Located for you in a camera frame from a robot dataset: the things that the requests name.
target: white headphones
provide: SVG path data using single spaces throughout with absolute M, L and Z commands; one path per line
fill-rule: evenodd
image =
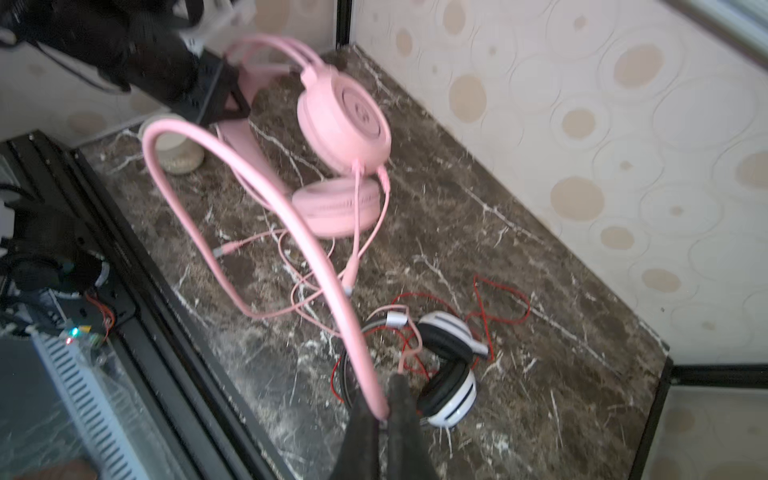
M 446 312 L 431 312 L 417 324 L 426 349 L 445 362 L 416 400 L 430 425 L 450 428 L 459 423 L 477 399 L 472 372 L 475 355 L 488 358 L 488 346 L 472 338 L 465 322 Z

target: black object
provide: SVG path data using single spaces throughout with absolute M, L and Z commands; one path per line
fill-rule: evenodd
M 135 85 L 197 124 L 247 117 L 237 69 L 209 51 L 197 57 L 176 33 L 203 14 L 203 0 L 186 1 L 188 19 L 173 15 L 175 0 L 0 0 L 0 28 L 18 39 L 0 47 L 27 42 L 94 88 L 129 92 Z M 118 89 L 85 78 L 42 45 L 95 66 Z M 225 107 L 230 97 L 236 110 Z
M 386 325 L 386 320 L 374 319 L 362 326 L 362 332 L 383 325 Z M 424 385 L 416 402 L 418 411 L 429 417 L 439 412 L 461 388 L 472 371 L 471 362 L 475 354 L 466 343 L 447 330 L 426 323 L 420 323 L 418 327 L 424 347 L 442 360 L 440 370 Z M 344 405 L 351 409 L 357 400 L 357 384 L 344 348 L 339 360 L 339 375 L 341 397 Z
M 768 389 L 768 365 L 677 365 L 670 373 L 672 385 Z
M 353 0 L 337 0 L 336 2 L 336 48 L 349 45 L 349 34 L 352 31 Z
M 667 394 L 670 391 L 670 376 L 672 369 L 672 359 L 667 357 L 667 361 L 664 363 L 664 369 L 661 370 L 659 383 L 656 387 L 654 402 L 650 404 L 650 411 L 648 412 L 648 419 L 645 421 L 643 435 L 640 437 L 640 444 L 637 446 L 637 451 L 634 454 L 634 461 L 632 462 L 632 469 L 629 472 L 628 480 L 641 480 L 643 477 L 645 463 L 647 462 L 648 454 L 650 453 L 650 447 L 654 444 L 656 428 L 659 426 L 661 413 L 664 410 L 664 403 L 667 401 Z
M 328 479 L 375 480 L 379 476 L 379 420 L 361 398 L 349 415 L 344 441 Z
M 439 480 L 429 460 L 408 379 L 389 379 L 389 452 L 387 480 Z
M 387 480 L 439 480 L 424 444 L 408 379 L 389 379 Z M 359 398 L 349 417 L 341 451 L 329 480 L 378 480 L 379 421 Z
M 0 274 L 21 291 L 51 288 L 80 293 L 96 287 L 101 259 L 78 244 L 84 226 L 55 207 L 20 197 L 5 202 L 15 212 L 13 238 L 0 239 L 8 252 L 0 257 Z
M 637 447 L 629 480 L 640 480 L 643 477 L 667 394 L 670 388 L 675 386 L 768 389 L 768 365 L 674 365 L 673 360 L 667 358 L 659 378 L 654 402 L 650 406 L 645 430 Z
M 428 417 L 439 412 L 462 386 L 469 376 L 469 371 L 469 364 L 463 360 L 453 359 L 445 362 L 422 388 L 416 400 L 416 408 Z
M 2 159 L 22 190 L 86 225 L 85 244 L 104 254 L 125 285 L 118 300 L 125 295 L 135 308 L 113 329 L 111 345 L 184 478 L 293 478 L 81 155 L 34 132 L 1 143 Z
M 464 363 L 470 363 L 475 358 L 475 353 L 469 345 L 446 330 L 423 323 L 419 324 L 419 333 L 422 334 L 424 347 L 442 359 L 460 359 Z

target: red wire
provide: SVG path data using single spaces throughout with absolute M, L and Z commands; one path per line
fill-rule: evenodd
M 480 290 L 478 289 L 478 281 L 482 282 L 482 283 L 485 283 L 487 285 L 493 286 L 495 288 L 504 290 L 505 292 L 509 292 L 512 295 L 518 297 L 520 300 L 523 300 L 525 302 L 526 306 L 528 307 L 525 310 L 525 314 L 522 317 L 518 318 L 518 319 L 512 319 L 512 320 L 501 318 L 501 317 L 498 317 L 498 316 L 493 316 L 493 315 L 489 316 L 489 315 L 487 315 L 485 313 L 485 308 L 484 308 L 484 306 L 482 304 L 482 297 L 480 296 Z M 487 278 L 479 276 L 477 273 L 475 274 L 474 277 L 472 277 L 472 288 L 475 289 L 475 297 L 478 300 L 478 305 L 480 307 L 480 311 L 479 312 L 470 312 L 470 313 L 468 313 L 467 316 L 464 318 L 464 320 L 466 321 L 466 320 L 469 320 L 469 319 L 477 317 L 477 316 L 482 318 L 483 326 L 485 327 L 485 336 L 486 336 L 486 338 L 488 338 L 488 351 L 490 352 L 490 359 L 489 360 L 491 362 L 493 362 L 496 359 L 496 354 L 493 351 L 493 342 L 491 341 L 491 333 L 488 331 L 488 321 L 489 320 L 493 320 L 495 322 L 506 323 L 508 325 L 519 325 L 520 323 L 523 323 L 528 318 L 529 315 L 531 315 L 531 301 L 528 298 L 528 296 L 525 295 L 523 292 L 521 292 L 521 291 L 519 291 L 517 289 L 514 289 L 511 286 L 506 286 L 506 285 L 503 285 L 501 283 L 496 283 L 496 282 L 494 282 L 492 280 L 488 280 Z
M 405 292 L 405 293 L 400 293 L 398 296 L 395 297 L 395 299 L 392 301 L 391 304 L 394 305 L 395 303 L 399 303 L 401 298 L 407 298 L 407 297 L 411 297 L 411 296 L 420 296 L 422 298 L 428 298 L 428 299 L 430 299 L 432 301 L 440 303 L 445 308 L 447 308 L 448 311 L 453 316 L 456 316 L 456 310 L 454 310 L 453 307 L 451 307 L 450 303 L 446 302 L 445 300 L 443 300 L 443 299 L 441 299 L 441 298 L 439 298 L 437 296 L 432 295 L 431 293 L 424 293 L 424 292 Z
M 494 288 L 498 288 L 500 290 L 504 290 L 505 292 L 511 293 L 512 295 L 518 297 L 520 300 L 523 300 L 525 302 L 525 305 L 527 306 L 527 309 L 525 310 L 525 314 L 523 314 L 522 317 L 517 318 L 517 319 L 506 319 L 506 318 L 503 318 L 503 317 L 500 317 L 500 316 L 488 315 L 485 312 L 485 308 L 484 308 L 484 306 L 482 304 L 482 297 L 480 295 L 480 290 L 478 288 L 478 283 L 484 283 L 486 285 L 493 286 Z M 488 340 L 489 361 L 493 362 L 494 360 L 496 360 L 496 354 L 495 354 L 495 352 L 493 350 L 493 342 L 491 341 L 491 332 L 490 332 L 490 330 L 488 328 L 488 321 L 491 320 L 491 321 L 494 321 L 494 322 L 506 323 L 507 325 L 519 325 L 519 324 L 523 323 L 531 315 L 531 301 L 528 298 L 528 296 L 525 295 L 520 290 L 512 288 L 511 286 L 504 285 L 502 283 L 496 283 L 496 282 L 494 282 L 492 280 L 489 280 L 487 278 L 479 276 L 477 273 L 472 277 L 472 288 L 475 290 L 475 298 L 477 298 L 478 306 L 480 307 L 480 311 L 479 312 L 470 312 L 470 313 L 468 313 L 467 316 L 464 317 L 464 321 L 468 323 L 468 321 L 470 319 L 477 318 L 477 317 L 480 317 L 482 319 L 483 327 L 485 329 L 485 338 Z M 404 293 L 400 293 L 392 301 L 392 305 L 394 305 L 395 303 L 399 303 L 400 299 L 402 299 L 402 298 L 409 298 L 409 297 L 412 297 L 412 296 L 426 298 L 426 299 L 432 300 L 433 302 L 440 303 L 446 309 L 448 309 L 448 311 L 452 315 L 457 316 L 456 311 L 453 309 L 453 307 L 451 307 L 451 305 L 448 302 L 446 302 L 445 300 L 443 300 L 443 299 L 441 299 L 441 298 L 439 298 L 437 296 L 432 295 L 431 293 L 424 293 L 424 292 L 404 292 Z M 366 336 L 370 335 L 371 333 L 378 332 L 379 330 L 383 330 L 383 329 L 392 330 L 393 332 L 397 333 L 400 336 L 400 339 L 403 341 L 401 353 L 406 350 L 406 347 L 409 345 L 411 339 L 413 339 L 415 337 L 414 334 L 411 334 L 411 336 L 409 336 L 406 339 L 406 337 L 402 334 L 402 332 L 400 330 L 393 329 L 392 327 L 388 327 L 388 326 L 377 326 L 376 328 L 371 329 L 370 331 L 366 332 Z M 411 329 L 410 327 L 405 327 L 404 328 L 404 330 L 410 330 L 410 329 Z M 475 339 L 479 339 L 480 338 L 479 335 L 477 334 L 477 332 L 471 326 L 469 327 L 469 331 L 472 332 L 472 336 Z M 424 366 L 424 363 L 422 362 L 422 360 L 418 356 L 414 356 L 414 358 L 416 358 L 416 362 L 419 363 L 419 366 L 421 367 L 421 371 L 418 371 L 418 370 L 416 370 L 413 367 L 408 366 L 408 365 L 406 365 L 406 370 L 408 370 L 409 372 L 413 372 L 413 373 L 418 373 L 420 375 L 424 375 L 428 379 L 429 375 L 430 375 L 430 372 L 427 370 L 427 368 Z M 476 356 L 475 357 L 475 362 L 472 363 L 472 369 L 474 369 L 477 366 L 479 360 L 480 360 L 480 357 Z M 333 370 L 331 371 L 331 392 L 333 392 L 333 395 L 337 399 L 339 399 L 339 401 L 341 403 L 344 403 L 344 400 L 341 398 L 339 393 L 336 391 L 336 387 L 333 385 L 333 379 L 334 379 L 334 377 L 336 375 L 336 369 L 339 368 L 339 363 L 340 362 L 341 362 L 341 357 L 339 357 L 339 359 L 336 361 L 336 364 L 333 366 Z
M 406 340 L 406 336 L 403 335 L 400 330 L 398 330 L 396 328 L 392 328 L 391 326 L 386 326 L 386 325 L 377 326 L 377 327 L 372 328 L 371 330 L 367 331 L 365 333 L 365 336 L 368 336 L 371 333 L 378 332 L 378 331 L 384 330 L 384 329 L 392 330 L 394 333 L 397 333 L 397 335 L 403 341 L 402 349 L 403 350 L 406 349 L 406 344 L 410 340 L 410 338 L 408 340 Z M 427 369 L 424 367 L 424 364 L 422 363 L 422 360 L 419 357 L 416 357 L 416 360 L 419 362 L 419 365 L 422 367 L 422 370 L 423 370 L 423 372 L 419 372 L 419 373 L 423 373 L 424 375 L 426 375 L 426 377 L 428 379 L 429 378 L 429 374 L 427 373 Z M 341 403 L 344 403 L 344 399 L 342 399 L 341 396 L 339 395 L 339 393 L 336 391 L 336 385 L 334 385 L 334 382 L 333 382 L 334 378 L 336 377 L 336 370 L 339 368 L 339 364 L 340 363 L 341 363 L 341 356 L 339 356 L 339 359 L 336 361 L 336 364 L 333 366 L 333 370 L 331 370 L 331 392 L 333 393 L 333 396 L 335 396 Z M 411 367 L 409 367 L 407 365 L 406 365 L 406 368 L 410 372 L 414 371 Z
M 109 336 L 109 332 L 112 330 L 112 327 L 117 322 L 117 320 L 114 318 L 114 313 L 112 313 L 112 310 L 106 305 L 104 305 L 102 302 L 99 302 L 96 300 L 93 296 L 85 294 L 85 299 L 96 306 L 96 308 L 99 309 L 99 312 L 101 312 L 101 322 L 104 324 L 104 339 L 106 340 Z
M 335 396 L 341 403 L 344 403 L 344 399 L 341 398 L 341 395 L 336 391 L 336 387 L 333 385 L 333 377 L 336 375 L 336 369 L 339 368 L 339 364 L 341 363 L 341 355 L 339 355 L 339 359 L 336 361 L 336 364 L 333 366 L 333 370 L 331 370 L 331 392 L 333 392 L 333 396 Z

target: white plastic part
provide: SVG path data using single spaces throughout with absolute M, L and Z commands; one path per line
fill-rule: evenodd
M 408 323 L 408 316 L 403 312 L 390 310 L 386 313 L 386 325 L 389 328 L 401 329 Z
M 467 375 L 462 386 L 454 393 L 453 397 L 439 412 L 427 418 L 427 422 L 441 429 L 450 429 L 461 422 L 469 410 L 472 409 L 477 396 L 478 389 L 475 374 L 470 370 L 469 375 Z
M 195 28 L 180 31 L 187 50 L 195 55 L 203 53 L 205 45 L 219 31 L 238 25 L 245 25 L 256 16 L 256 0 L 204 0 L 205 12 Z
M 13 238 L 13 225 L 16 218 L 16 212 L 5 206 L 5 202 L 0 201 L 0 237 Z M 0 257 L 8 251 L 0 248 Z
M 480 355 L 483 358 L 488 357 L 488 346 L 473 339 L 472 331 L 470 331 L 469 326 L 467 326 L 467 324 L 461 319 L 451 315 L 450 313 L 439 311 L 430 312 L 424 315 L 419 320 L 419 323 L 424 323 L 426 325 L 432 325 L 443 329 L 456 338 L 460 339 L 462 342 L 466 343 L 467 346 L 469 346 L 469 348 L 472 349 L 472 352 L 474 352 L 476 355 Z

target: pink headphones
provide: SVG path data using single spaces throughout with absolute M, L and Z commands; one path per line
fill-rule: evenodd
M 332 65 L 325 64 L 304 43 L 274 35 L 248 35 L 233 43 L 225 52 L 225 58 L 244 47 L 248 49 L 240 65 L 240 90 L 246 99 L 252 100 L 257 90 L 263 87 L 265 71 L 271 71 L 272 76 L 289 71 L 287 65 L 247 67 L 248 58 L 259 48 L 276 48 L 302 68 L 301 81 L 306 91 L 299 96 L 296 109 L 299 126 L 320 160 L 342 176 L 298 190 L 293 194 L 292 203 L 316 236 L 354 236 L 353 254 L 342 278 L 349 294 L 357 276 L 359 232 L 369 229 L 385 213 L 379 207 L 380 194 L 376 182 L 365 176 L 377 172 L 384 188 L 389 189 L 383 168 L 392 146 L 389 125 L 362 85 L 352 77 L 339 73 Z M 290 193 L 261 154 L 247 119 L 221 121 L 217 132 L 222 141 L 227 142 L 282 192 Z M 237 172 L 235 176 L 256 201 L 265 208 L 272 208 L 242 176 Z
M 384 168 L 392 143 L 389 126 L 362 86 L 334 67 L 325 65 L 317 53 L 301 42 L 271 35 L 251 35 L 232 45 L 227 54 L 245 45 L 250 46 L 245 58 L 257 48 L 271 46 L 286 53 L 302 68 L 301 79 L 307 90 L 299 99 L 300 127 L 318 156 L 342 177 L 304 187 L 289 201 L 286 198 L 289 189 L 263 156 L 248 120 L 220 122 L 217 125 L 218 140 L 203 128 L 185 121 L 156 121 L 144 132 L 142 140 L 147 169 L 219 284 L 244 315 L 267 319 L 294 311 L 299 313 L 299 306 L 325 295 L 368 406 L 378 419 L 386 419 L 389 406 L 348 295 L 355 281 L 359 258 L 381 227 L 389 205 L 389 178 Z M 253 98 L 272 77 L 289 71 L 287 65 L 255 68 L 241 65 L 240 90 L 245 98 Z M 256 201 L 277 214 L 303 251 L 312 275 L 317 278 L 319 289 L 315 293 L 300 304 L 271 313 L 254 312 L 243 301 L 160 167 L 155 147 L 160 135 L 168 131 L 185 135 L 218 156 Z M 374 180 L 366 177 L 374 171 L 385 194 L 381 208 L 379 188 Z M 371 227 L 374 222 L 372 233 L 360 248 L 360 230 Z M 353 254 L 344 272 L 337 274 L 317 237 L 350 234 L 354 236 Z

